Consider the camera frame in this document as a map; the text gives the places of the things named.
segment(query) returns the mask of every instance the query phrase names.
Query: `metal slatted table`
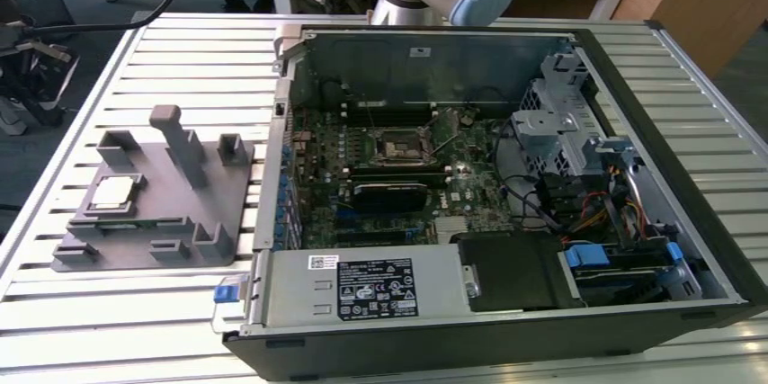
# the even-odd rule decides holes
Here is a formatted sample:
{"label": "metal slatted table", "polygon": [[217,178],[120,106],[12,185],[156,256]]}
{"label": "metal slatted table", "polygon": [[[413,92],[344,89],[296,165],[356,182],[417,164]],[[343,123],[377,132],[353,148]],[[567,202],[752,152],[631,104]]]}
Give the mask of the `metal slatted table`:
{"label": "metal slatted table", "polygon": [[[149,28],[125,34],[0,248],[0,381],[264,382],[211,331],[211,290],[224,275],[249,268],[276,85],[272,36],[288,22],[357,24],[363,19],[168,13]],[[639,22],[509,20],[496,25],[592,29],[752,264],[768,277],[768,147],[667,33]],[[52,251],[101,161],[96,142],[105,130],[124,128],[140,141],[160,140],[145,126],[157,103],[184,109],[181,122],[201,140],[236,132],[256,142],[236,261],[208,269],[56,273]],[[601,104],[621,132],[605,99]],[[223,315],[235,319],[239,311]],[[765,318],[768,314],[701,330],[632,356],[339,382],[763,383]]]}

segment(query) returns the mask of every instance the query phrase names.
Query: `warning label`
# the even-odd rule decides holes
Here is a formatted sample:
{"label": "warning label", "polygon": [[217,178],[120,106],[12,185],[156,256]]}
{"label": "warning label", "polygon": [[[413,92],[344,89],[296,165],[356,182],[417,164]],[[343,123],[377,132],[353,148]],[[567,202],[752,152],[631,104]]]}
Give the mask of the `warning label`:
{"label": "warning label", "polygon": [[336,274],[340,319],[419,316],[411,258],[341,262]]}

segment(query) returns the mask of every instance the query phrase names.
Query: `black component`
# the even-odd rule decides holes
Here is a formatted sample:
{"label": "black component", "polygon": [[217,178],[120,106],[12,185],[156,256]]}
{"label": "black component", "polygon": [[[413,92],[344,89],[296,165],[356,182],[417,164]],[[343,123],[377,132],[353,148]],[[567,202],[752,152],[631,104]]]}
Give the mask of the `black component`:
{"label": "black component", "polygon": [[408,243],[407,231],[379,231],[367,233],[339,233],[339,247],[400,246]]}
{"label": "black component", "polygon": [[563,177],[544,173],[535,186],[541,210],[547,211],[560,224],[569,226],[581,218],[584,195],[605,191],[607,181],[608,178],[603,175]]}
{"label": "black component", "polygon": [[347,126],[349,128],[369,128],[371,121],[377,128],[388,126],[424,126],[432,120],[429,109],[393,110],[379,108],[351,108],[347,112]]}
{"label": "black component", "polygon": [[669,292],[659,285],[655,277],[648,278],[645,283],[636,283],[629,288],[616,292],[609,305],[632,305],[639,303],[657,303],[669,299]]}
{"label": "black component", "polygon": [[559,260],[560,240],[545,232],[461,233],[461,265],[472,266],[480,295],[469,298],[473,312],[580,308],[571,295]]}
{"label": "black component", "polygon": [[427,186],[420,183],[356,185],[352,207],[357,213],[411,213],[427,205]]}
{"label": "black component", "polygon": [[355,183],[423,183],[433,189],[445,189],[447,177],[448,174],[435,166],[353,168],[349,176]]}

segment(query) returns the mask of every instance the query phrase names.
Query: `gray plastic stand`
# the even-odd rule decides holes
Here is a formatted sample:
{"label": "gray plastic stand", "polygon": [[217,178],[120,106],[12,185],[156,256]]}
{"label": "gray plastic stand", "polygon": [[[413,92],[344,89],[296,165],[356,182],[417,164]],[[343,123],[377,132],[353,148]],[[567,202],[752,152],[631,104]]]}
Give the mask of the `gray plastic stand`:
{"label": "gray plastic stand", "polygon": [[[235,260],[253,146],[237,135],[200,143],[179,124],[181,110],[157,105],[149,124],[168,145],[139,144],[108,131],[101,164],[68,233],[53,251],[57,272],[227,265]],[[116,204],[95,203],[99,185],[131,184]]]}

